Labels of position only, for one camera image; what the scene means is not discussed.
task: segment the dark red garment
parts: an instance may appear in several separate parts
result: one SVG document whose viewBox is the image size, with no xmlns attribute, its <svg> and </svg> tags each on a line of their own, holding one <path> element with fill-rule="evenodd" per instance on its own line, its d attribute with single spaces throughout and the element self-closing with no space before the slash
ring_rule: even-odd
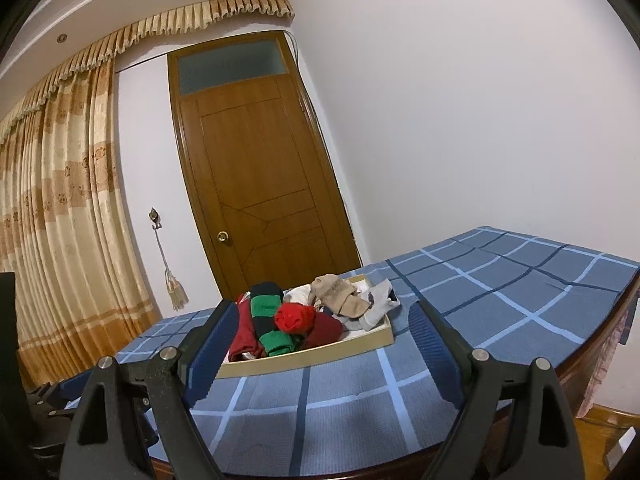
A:
<svg viewBox="0 0 640 480">
<path fill-rule="evenodd" d="M 335 343 L 340 339 L 342 330 L 342 323 L 335 319 L 335 317 L 324 314 L 323 312 L 318 312 L 316 314 L 314 327 L 302 343 L 300 349 L 306 350 L 307 348 L 316 348 L 317 346 Z"/>
<path fill-rule="evenodd" d="M 249 352 L 254 357 L 267 357 L 264 347 L 255 337 L 254 322 L 251 319 L 251 298 L 248 296 L 242 300 L 242 296 L 236 302 L 240 313 L 238 332 L 229 347 L 229 362 L 244 361 L 242 354 Z"/>
<path fill-rule="evenodd" d="M 316 309 L 301 303 L 283 303 L 273 320 L 285 334 L 307 335 L 314 327 Z"/>
</svg>

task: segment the white sock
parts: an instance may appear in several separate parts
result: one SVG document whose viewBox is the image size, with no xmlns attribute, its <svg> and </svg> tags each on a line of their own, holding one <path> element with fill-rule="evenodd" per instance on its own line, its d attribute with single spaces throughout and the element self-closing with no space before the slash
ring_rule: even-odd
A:
<svg viewBox="0 0 640 480">
<path fill-rule="evenodd" d="M 334 317 L 338 321 L 340 321 L 342 323 L 342 326 L 345 327 L 350 332 L 353 332 L 354 330 L 363 330 L 362 325 L 360 323 L 362 316 L 357 319 L 351 319 L 350 317 L 340 316 L 340 315 L 334 316 Z"/>
<path fill-rule="evenodd" d="M 370 309 L 358 318 L 360 325 L 367 332 L 378 325 L 387 312 L 400 305 L 389 280 L 365 290 L 360 297 L 371 304 Z"/>
<path fill-rule="evenodd" d="M 300 285 L 296 288 L 292 288 L 282 298 L 282 303 L 300 303 L 303 305 L 310 305 L 309 294 L 311 294 L 311 284 Z"/>
</svg>

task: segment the green and black striped cloth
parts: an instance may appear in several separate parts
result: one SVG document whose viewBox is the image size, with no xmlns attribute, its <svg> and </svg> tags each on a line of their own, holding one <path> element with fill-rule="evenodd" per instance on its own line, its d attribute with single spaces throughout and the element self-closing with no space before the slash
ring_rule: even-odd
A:
<svg viewBox="0 0 640 480">
<path fill-rule="evenodd" d="M 300 342 L 300 337 L 282 332 L 273 320 L 282 304 L 281 288 L 276 283 L 263 282 L 252 285 L 250 292 L 255 336 L 264 346 L 264 351 L 269 357 L 293 352 Z"/>
</svg>

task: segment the metal screw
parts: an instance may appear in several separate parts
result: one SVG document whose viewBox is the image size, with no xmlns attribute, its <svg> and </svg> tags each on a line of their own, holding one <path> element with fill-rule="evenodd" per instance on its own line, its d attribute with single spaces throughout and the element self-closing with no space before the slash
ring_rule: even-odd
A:
<svg viewBox="0 0 640 480">
<path fill-rule="evenodd" d="M 173 346 L 167 346 L 160 351 L 160 358 L 169 361 L 178 355 L 178 351 Z"/>
<path fill-rule="evenodd" d="M 489 352 L 487 352 L 484 348 L 475 348 L 471 355 L 476 361 L 488 361 L 489 360 Z"/>
<path fill-rule="evenodd" d="M 113 364 L 113 357 L 111 357 L 110 355 L 105 355 L 104 357 L 101 357 L 100 360 L 98 361 L 98 366 L 103 370 L 105 368 L 109 368 L 112 364 Z"/>
<path fill-rule="evenodd" d="M 549 368 L 551 368 L 551 363 L 545 358 L 539 357 L 536 359 L 536 366 L 541 370 L 549 370 Z"/>
</svg>

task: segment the folded clothing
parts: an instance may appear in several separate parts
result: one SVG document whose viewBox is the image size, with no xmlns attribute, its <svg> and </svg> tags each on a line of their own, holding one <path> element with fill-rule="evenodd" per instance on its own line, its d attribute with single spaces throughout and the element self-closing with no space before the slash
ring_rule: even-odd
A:
<svg viewBox="0 0 640 480">
<path fill-rule="evenodd" d="M 340 339 L 342 330 L 342 323 L 335 319 L 335 317 L 329 316 L 324 312 L 318 312 L 316 313 L 314 327 L 311 329 L 311 332 L 309 332 L 309 335 L 306 336 L 300 349 L 306 350 L 308 348 L 316 348 L 318 346 L 335 343 Z"/>
<path fill-rule="evenodd" d="M 229 347 L 229 362 L 243 361 L 243 354 L 249 354 L 254 358 L 266 357 L 264 347 L 255 336 L 254 324 L 251 319 L 251 307 L 248 294 L 238 298 L 238 312 L 240 321 L 238 332 Z"/>
<path fill-rule="evenodd" d="M 310 302 L 318 298 L 334 314 L 346 317 L 360 317 L 369 308 L 369 302 L 354 296 L 358 289 L 335 274 L 318 276 L 311 283 Z"/>
<path fill-rule="evenodd" d="M 316 310 L 312 306 L 299 303 L 283 303 L 273 320 L 284 333 L 306 335 L 314 327 Z"/>
<path fill-rule="evenodd" d="M 263 282 L 252 285 L 250 293 L 255 335 L 267 355 L 270 357 L 293 352 L 300 339 L 279 330 L 273 319 L 282 304 L 280 287 L 273 282 Z"/>
<path fill-rule="evenodd" d="M 296 288 L 292 288 L 284 295 L 282 303 L 300 303 L 303 305 L 310 305 L 309 295 L 311 294 L 311 284 L 300 285 Z"/>
<path fill-rule="evenodd" d="M 376 286 L 365 290 L 360 297 L 369 301 L 371 305 L 369 310 L 358 319 L 338 316 L 340 322 L 348 330 L 366 330 L 368 332 L 378 325 L 380 320 L 385 317 L 385 314 L 400 305 L 389 280 L 384 280 Z"/>
</svg>

